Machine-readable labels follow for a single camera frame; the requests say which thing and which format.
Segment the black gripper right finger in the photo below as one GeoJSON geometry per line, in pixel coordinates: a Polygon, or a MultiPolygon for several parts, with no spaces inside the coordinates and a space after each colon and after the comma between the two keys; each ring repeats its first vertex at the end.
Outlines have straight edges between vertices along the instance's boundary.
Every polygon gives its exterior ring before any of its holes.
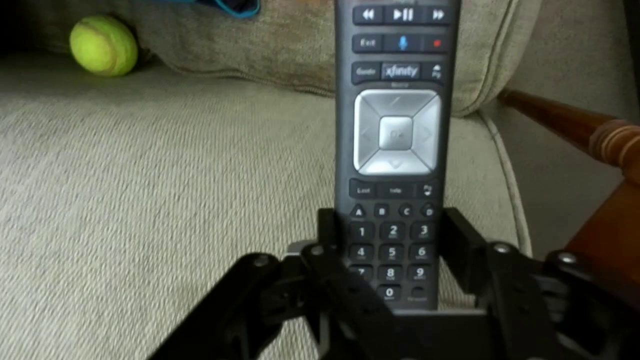
{"type": "Polygon", "coordinates": [[[485,240],[455,208],[441,214],[439,254],[467,312],[438,318],[448,354],[471,360],[640,360],[638,287],[576,250],[543,260],[485,240]]]}

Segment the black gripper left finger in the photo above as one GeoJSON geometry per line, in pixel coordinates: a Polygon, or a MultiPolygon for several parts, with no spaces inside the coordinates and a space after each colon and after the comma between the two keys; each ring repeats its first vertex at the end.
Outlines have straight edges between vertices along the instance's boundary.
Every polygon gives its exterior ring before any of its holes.
{"type": "Polygon", "coordinates": [[[394,360],[394,318],[337,258],[337,217],[318,210],[318,238],[278,260],[237,258],[147,360],[257,360],[302,318],[318,360],[394,360]]]}

